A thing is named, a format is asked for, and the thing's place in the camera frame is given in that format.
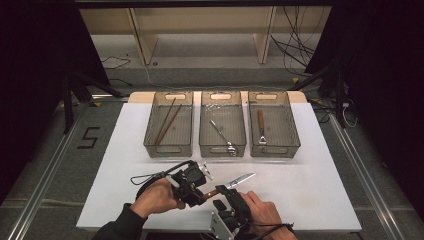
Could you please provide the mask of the smoky clear plastic bin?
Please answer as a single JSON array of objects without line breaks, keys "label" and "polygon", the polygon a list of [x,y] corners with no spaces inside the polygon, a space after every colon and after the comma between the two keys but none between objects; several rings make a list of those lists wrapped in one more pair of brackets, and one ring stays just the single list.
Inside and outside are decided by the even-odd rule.
[{"label": "smoky clear plastic bin", "polygon": [[[291,103],[285,91],[248,93],[250,155],[252,157],[293,158],[301,146]],[[257,110],[263,111],[266,145],[259,144]]]},{"label": "smoky clear plastic bin", "polygon": [[210,123],[212,119],[222,134],[243,157],[247,145],[241,93],[239,91],[203,91],[201,93],[199,146],[201,156],[232,157],[226,142]]},{"label": "smoky clear plastic bin", "polygon": [[[160,145],[154,145],[155,138],[174,98],[176,101],[164,127],[180,104],[182,104],[182,108]],[[151,158],[190,157],[192,155],[192,123],[193,93],[191,91],[156,92],[143,142],[149,156]]]}]

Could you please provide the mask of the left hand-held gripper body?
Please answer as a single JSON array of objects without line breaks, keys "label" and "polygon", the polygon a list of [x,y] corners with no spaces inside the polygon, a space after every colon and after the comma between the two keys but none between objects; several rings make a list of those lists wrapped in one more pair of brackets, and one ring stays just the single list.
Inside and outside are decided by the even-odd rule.
[{"label": "left hand-held gripper body", "polygon": [[198,165],[197,162],[189,163],[185,170],[179,170],[171,178],[176,182],[173,192],[177,198],[201,198],[203,192],[199,187],[205,185],[208,180],[213,180],[207,166]]}]

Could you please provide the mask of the person's right hand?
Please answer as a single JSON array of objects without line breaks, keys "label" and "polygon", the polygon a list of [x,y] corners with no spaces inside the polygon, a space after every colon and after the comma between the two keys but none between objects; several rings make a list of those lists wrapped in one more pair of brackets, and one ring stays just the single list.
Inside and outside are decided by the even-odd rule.
[{"label": "person's right hand", "polygon": [[280,227],[273,232],[265,235],[266,232],[272,230],[276,224],[281,224],[281,217],[273,202],[262,201],[255,192],[249,191],[241,193],[241,197],[250,209],[253,224],[250,226],[250,232],[260,236],[263,240],[272,240],[272,234],[278,231],[288,232],[286,227]]}]

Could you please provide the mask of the black metal stand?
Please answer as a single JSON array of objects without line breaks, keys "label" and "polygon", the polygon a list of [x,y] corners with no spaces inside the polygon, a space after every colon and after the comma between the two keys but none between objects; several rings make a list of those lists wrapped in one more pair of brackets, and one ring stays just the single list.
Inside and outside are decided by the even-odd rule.
[{"label": "black metal stand", "polygon": [[321,70],[307,77],[304,81],[295,84],[289,88],[289,91],[300,91],[304,87],[312,84],[316,80],[321,79],[322,83],[318,89],[318,94],[321,97],[329,97],[331,93],[336,97],[336,120],[342,128],[346,127],[343,117],[345,94],[343,90],[344,74],[343,66],[340,62],[332,60]]},{"label": "black metal stand", "polygon": [[74,123],[71,94],[74,94],[80,102],[91,102],[93,100],[93,95],[89,92],[87,88],[88,85],[92,85],[117,98],[127,97],[127,94],[113,89],[109,84],[101,83],[99,80],[96,80],[82,71],[68,70],[62,80],[62,99],[65,109],[64,133],[68,133]]}]

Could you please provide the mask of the wooden-handled table knife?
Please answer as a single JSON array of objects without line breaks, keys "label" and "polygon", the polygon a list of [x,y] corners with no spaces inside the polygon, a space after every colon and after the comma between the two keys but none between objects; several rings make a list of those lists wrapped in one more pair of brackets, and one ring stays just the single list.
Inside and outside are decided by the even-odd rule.
[{"label": "wooden-handled table knife", "polygon": [[[236,179],[234,179],[234,180],[232,180],[232,181],[224,184],[223,186],[226,189],[232,189],[235,186],[237,186],[238,184],[240,184],[240,183],[242,183],[242,182],[244,182],[244,181],[252,178],[255,175],[256,175],[256,173],[247,173],[247,174],[244,174],[244,175],[242,175],[242,176],[240,176],[240,177],[238,177],[238,178],[236,178]],[[209,191],[208,193],[204,194],[202,196],[202,199],[203,200],[208,200],[208,199],[212,198],[213,196],[217,195],[218,193],[219,193],[218,186],[216,186],[214,190]]]}]

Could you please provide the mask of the black frame bar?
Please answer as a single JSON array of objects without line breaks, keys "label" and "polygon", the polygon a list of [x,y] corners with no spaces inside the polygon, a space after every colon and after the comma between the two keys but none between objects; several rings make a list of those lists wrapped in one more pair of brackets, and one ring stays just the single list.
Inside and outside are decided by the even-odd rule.
[{"label": "black frame bar", "polygon": [[80,8],[333,6],[338,0],[72,0]]}]

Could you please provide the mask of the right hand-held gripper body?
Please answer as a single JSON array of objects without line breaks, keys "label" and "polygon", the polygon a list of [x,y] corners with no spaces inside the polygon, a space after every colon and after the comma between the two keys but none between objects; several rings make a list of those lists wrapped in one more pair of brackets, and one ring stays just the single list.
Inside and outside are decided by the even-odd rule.
[{"label": "right hand-held gripper body", "polygon": [[230,207],[225,205],[225,211],[212,212],[210,231],[217,240],[235,240],[239,233],[247,230],[250,221],[250,209],[238,191],[234,200],[227,201]]}]

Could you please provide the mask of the beige wooden shelf unit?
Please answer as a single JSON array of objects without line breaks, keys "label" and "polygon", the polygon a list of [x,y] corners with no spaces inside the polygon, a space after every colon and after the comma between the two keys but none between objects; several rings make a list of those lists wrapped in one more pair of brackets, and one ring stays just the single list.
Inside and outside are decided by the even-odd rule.
[{"label": "beige wooden shelf unit", "polygon": [[143,64],[151,62],[160,34],[241,34],[253,36],[258,62],[267,60],[273,33],[323,31],[329,6],[182,7],[82,9],[92,35],[131,35]]}]

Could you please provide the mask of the wooden-handled fork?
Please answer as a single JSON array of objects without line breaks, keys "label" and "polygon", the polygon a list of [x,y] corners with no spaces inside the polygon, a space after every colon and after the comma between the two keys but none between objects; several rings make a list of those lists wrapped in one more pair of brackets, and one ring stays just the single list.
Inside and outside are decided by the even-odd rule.
[{"label": "wooden-handled fork", "polygon": [[258,118],[259,133],[260,133],[260,138],[258,142],[260,145],[266,145],[267,140],[265,137],[265,126],[264,126],[264,118],[263,118],[262,110],[257,110],[257,118]]}]

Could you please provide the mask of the black curtain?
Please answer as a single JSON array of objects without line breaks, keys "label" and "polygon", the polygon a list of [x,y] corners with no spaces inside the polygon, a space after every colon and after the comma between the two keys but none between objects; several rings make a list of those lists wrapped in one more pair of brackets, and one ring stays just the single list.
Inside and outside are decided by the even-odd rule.
[{"label": "black curtain", "polygon": [[341,51],[347,95],[383,161],[424,220],[424,0],[330,0],[306,71]]},{"label": "black curtain", "polygon": [[0,0],[0,204],[74,71],[109,83],[73,0]]}]

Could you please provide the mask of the person's left hand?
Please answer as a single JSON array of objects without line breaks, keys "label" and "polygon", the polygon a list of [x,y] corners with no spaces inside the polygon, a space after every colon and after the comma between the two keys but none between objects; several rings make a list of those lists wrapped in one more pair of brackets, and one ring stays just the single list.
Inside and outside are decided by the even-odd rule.
[{"label": "person's left hand", "polygon": [[141,218],[151,214],[160,214],[172,209],[184,209],[186,204],[174,197],[170,182],[161,178],[147,189],[130,206],[130,209]]}]

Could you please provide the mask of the short metal floor rail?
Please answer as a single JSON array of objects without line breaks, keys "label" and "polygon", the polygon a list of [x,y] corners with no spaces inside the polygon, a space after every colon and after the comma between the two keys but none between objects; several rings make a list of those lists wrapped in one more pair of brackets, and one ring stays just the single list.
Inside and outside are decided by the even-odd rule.
[{"label": "short metal floor rail", "polygon": [[111,102],[111,101],[119,101],[119,102],[128,102],[129,97],[116,97],[113,95],[107,94],[99,94],[92,95],[94,102]]}]

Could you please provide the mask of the long metal floor rail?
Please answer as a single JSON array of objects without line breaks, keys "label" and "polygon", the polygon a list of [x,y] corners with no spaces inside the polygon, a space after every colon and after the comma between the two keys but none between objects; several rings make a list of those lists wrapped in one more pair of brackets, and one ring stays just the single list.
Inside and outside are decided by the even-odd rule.
[{"label": "long metal floor rail", "polygon": [[79,127],[79,123],[87,109],[88,103],[81,103],[74,115],[74,123],[69,128],[68,132],[63,134],[54,154],[49,160],[40,180],[30,195],[29,199],[25,201],[21,213],[18,215],[11,232],[8,234],[7,240],[23,240],[40,205],[44,199],[53,179],[59,169],[64,156],[73,140],[73,137]]},{"label": "long metal floor rail", "polygon": [[330,122],[389,240],[406,240],[395,215],[378,190],[347,131],[339,125],[334,115],[330,116]]}]

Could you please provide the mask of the brown wooden chopstick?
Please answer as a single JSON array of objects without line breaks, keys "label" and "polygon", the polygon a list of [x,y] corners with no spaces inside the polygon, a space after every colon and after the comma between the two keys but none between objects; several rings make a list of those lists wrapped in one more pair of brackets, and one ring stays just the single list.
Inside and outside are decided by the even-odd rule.
[{"label": "brown wooden chopstick", "polygon": [[179,111],[182,108],[182,104],[180,104],[177,107],[177,110],[175,111],[174,115],[171,117],[171,120],[168,122],[168,124],[162,129],[162,131],[159,133],[156,141],[155,141],[155,145],[160,145],[162,139],[165,137],[166,133],[168,132],[169,128],[171,127],[172,123],[174,122],[175,118],[177,117]]},{"label": "brown wooden chopstick", "polygon": [[165,125],[165,123],[166,123],[166,121],[167,121],[167,118],[168,118],[168,116],[169,116],[169,114],[170,114],[170,112],[171,112],[171,110],[172,110],[172,108],[173,108],[173,105],[174,105],[175,101],[176,101],[176,98],[174,98],[174,99],[173,99],[173,101],[172,101],[172,103],[171,103],[171,105],[170,105],[170,107],[169,107],[169,109],[168,109],[168,111],[167,111],[167,114],[165,115],[165,118],[164,118],[164,120],[163,120],[163,122],[162,122],[162,125],[161,125],[161,127],[160,127],[160,129],[159,129],[159,132],[158,132],[158,134],[157,134],[157,136],[156,136],[156,138],[155,138],[154,145],[158,145],[158,144],[159,144],[159,141],[160,141],[159,139],[160,139],[160,136],[161,136],[162,130],[163,130],[164,125]]}]

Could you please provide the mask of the white table cover sheet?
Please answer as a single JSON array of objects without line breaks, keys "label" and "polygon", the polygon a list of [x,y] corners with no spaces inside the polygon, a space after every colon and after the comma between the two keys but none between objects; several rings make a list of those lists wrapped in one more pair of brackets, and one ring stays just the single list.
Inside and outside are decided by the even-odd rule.
[{"label": "white table cover sheet", "polygon": [[[131,179],[165,171],[179,159],[152,159],[143,139],[151,106],[123,105],[102,163],[92,184],[77,226],[96,230],[118,217],[125,203],[135,200],[138,187]],[[351,232],[361,225],[339,177],[312,107],[292,105],[301,146],[292,159],[253,158],[207,159],[213,179],[203,192],[243,174],[252,178],[239,184],[241,192],[254,191],[272,201],[285,222],[298,231]]]}]

